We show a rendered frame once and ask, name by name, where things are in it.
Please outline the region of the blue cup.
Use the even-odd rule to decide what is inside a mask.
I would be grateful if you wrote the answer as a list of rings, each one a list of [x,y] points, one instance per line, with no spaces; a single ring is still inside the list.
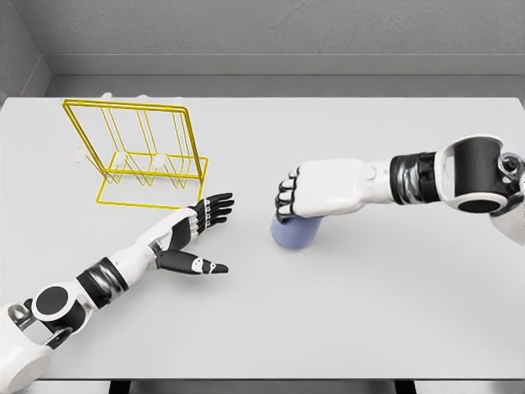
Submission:
[[[311,245],[322,218],[291,216],[279,220],[275,214],[270,226],[274,241],[289,250],[301,250]]]

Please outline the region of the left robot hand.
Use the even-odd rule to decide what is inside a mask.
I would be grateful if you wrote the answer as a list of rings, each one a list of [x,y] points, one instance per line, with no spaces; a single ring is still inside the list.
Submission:
[[[150,244],[157,268],[187,275],[226,274],[226,265],[213,263],[183,249],[206,229],[225,223],[235,201],[232,193],[211,195],[184,209],[185,218],[168,221],[167,240]]]

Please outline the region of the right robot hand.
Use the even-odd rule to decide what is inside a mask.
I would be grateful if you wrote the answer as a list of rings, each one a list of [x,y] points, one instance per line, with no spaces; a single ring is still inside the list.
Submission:
[[[276,217],[322,218],[353,213],[381,198],[365,177],[357,159],[330,159],[302,163],[279,184]]]

